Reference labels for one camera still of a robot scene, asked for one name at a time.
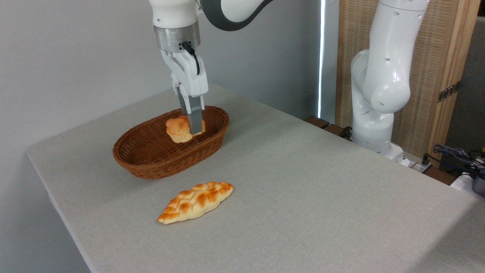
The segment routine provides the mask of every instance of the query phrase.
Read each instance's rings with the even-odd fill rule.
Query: braided bread
[[[226,182],[211,181],[199,184],[190,190],[184,190],[168,203],[167,208],[158,217],[158,221],[170,224],[201,217],[215,208],[234,190]]]

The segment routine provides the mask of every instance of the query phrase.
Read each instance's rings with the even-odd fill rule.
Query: woven screen
[[[336,124],[341,127],[352,124],[350,63],[358,52],[369,47],[377,3],[378,0],[340,1]],[[443,90],[443,74],[458,4],[458,0],[430,1],[414,46],[411,98],[395,113],[392,141],[416,156],[422,155],[428,147],[439,93]]]

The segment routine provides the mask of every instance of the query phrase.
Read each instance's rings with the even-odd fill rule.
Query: white wall
[[[318,45],[304,37],[319,35],[319,3],[276,0],[237,33],[202,18],[209,81],[300,118],[313,114]],[[3,0],[0,26],[0,272],[87,272],[25,151],[170,88],[151,8],[147,0]]]

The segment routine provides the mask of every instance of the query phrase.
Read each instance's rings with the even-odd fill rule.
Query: wooden panel
[[[453,34],[446,57],[445,77],[441,81],[442,90],[458,82],[463,75],[479,5],[478,0],[462,0],[459,3],[459,12],[454,22]],[[426,149],[434,157],[441,158],[441,154],[432,153],[432,150],[436,143],[444,144],[446,141],[455,101],[456,94],[437,104]]]

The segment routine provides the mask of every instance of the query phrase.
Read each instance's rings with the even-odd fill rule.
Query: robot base
[[[382,151],[382,148],[380,149],[369,149],[371,151],[374,151],[378,154],[380,154],[381,152],[378,152],[379,151]],[[406,167],[409,167],[409,159],[407,159],[405,156],[404,156],[404,151],[401,149],[401,147],[397,146],[396,144],[394,143],[391,143],[389,145],[389,148],[387,149],[387,153],[385,154],[381,154],[387,158],[389,158],[390,160],[392,161],[395,161],[399,164],[402,164]]]

